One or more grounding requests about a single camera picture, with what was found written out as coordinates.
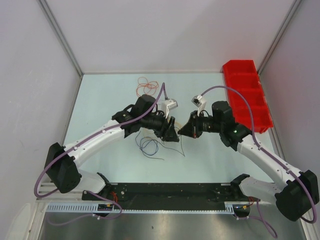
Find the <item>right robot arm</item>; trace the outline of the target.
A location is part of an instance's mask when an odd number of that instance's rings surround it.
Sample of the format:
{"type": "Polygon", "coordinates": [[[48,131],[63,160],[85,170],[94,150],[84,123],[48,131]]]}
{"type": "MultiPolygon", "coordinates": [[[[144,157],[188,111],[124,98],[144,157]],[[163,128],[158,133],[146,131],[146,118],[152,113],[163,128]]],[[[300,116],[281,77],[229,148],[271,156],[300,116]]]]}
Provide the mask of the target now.
{"type": "Polygon", "coordinates": [[[204,115],[205,102],[194,98],[197,110],[190,113],[188,122],[178,134],[193,139],[202,133],[217,133],[226,147],[250,159],[272,182],[264,182],[248,174],[242,174],[231,183],[231,196],[242,201],[254,197],[276,205],[280,213],[290,221],[297,221],[320,201],[317,176],[311,171],[301,171],[279,156],[269,152],[255,137],[254,132],[237,123],[227,101],[217,101],[211,106],[212,115],[204,115]]]}

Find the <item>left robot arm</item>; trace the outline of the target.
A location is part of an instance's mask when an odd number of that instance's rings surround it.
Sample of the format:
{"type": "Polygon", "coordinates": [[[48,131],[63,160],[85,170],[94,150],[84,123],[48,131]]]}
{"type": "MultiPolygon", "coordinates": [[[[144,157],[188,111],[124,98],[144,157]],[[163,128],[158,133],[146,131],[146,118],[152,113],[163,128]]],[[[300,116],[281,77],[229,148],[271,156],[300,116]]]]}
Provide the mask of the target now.
{"type": "Polygon", "coordinates": [[[80,166],[102,148],[125,139],[141,128],[152,130],[163,142],[178,142],[175,118],[169,115],[170,110],[177,106],[174,99],[166,98],[157,104],[156,99],[150,95],[140,96],[135,104],[114,114],[111,120],[92,135],[66,147],[59,143],[52,144],[45,162],[46,174],[62,194],[74,189],[89,190],[98,199],[107,199],[111,193],[107,179],[99,172],[81,170],[80,166]]]}

